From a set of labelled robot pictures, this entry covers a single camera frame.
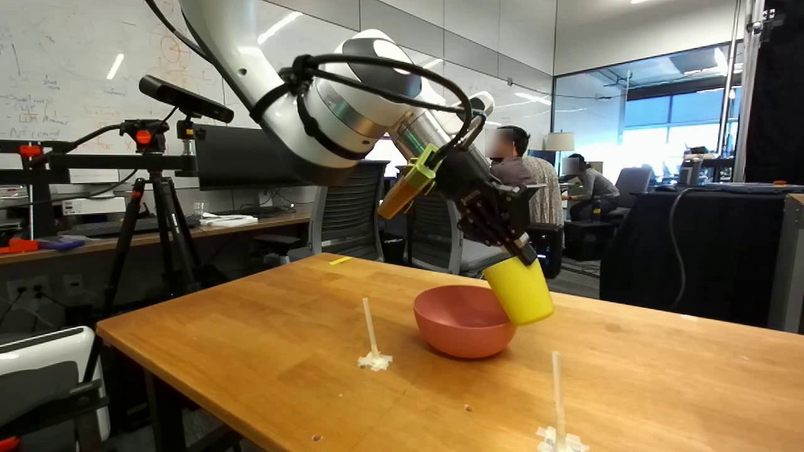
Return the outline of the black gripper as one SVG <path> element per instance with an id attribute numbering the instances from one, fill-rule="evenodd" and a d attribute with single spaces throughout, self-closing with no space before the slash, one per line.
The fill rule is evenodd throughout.
<path id="1" fill-rule="evenodd" d="M 525 234 L 536 186 L 506 186 L 477 153 L 451 151 L 437 169 L 436 192 L 453 201 L 467 240 L 506 247 L 524 267 L 537 259 Z"/>

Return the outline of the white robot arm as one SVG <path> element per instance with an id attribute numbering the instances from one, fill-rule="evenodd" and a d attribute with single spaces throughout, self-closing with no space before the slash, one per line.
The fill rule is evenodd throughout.
<path id="1" fill-rule="evenodd" d="M 256 39 L 259 0 L 179 0 L 172 34 L 211 63 L 252 121 L 274 134 L 310 177 L 328 182 L 355 169 L 380 138 L 407 159 L 405 177 L 380 203 L 384 222 L 428 195 L 451 200 L 466 237 L 530 264 L 530 195 L 492 177 L 476 138 L 495 109 L 486 92 L 411 60 L 383 31 L 350 36 L 325 55 L 277 69 Z"/>

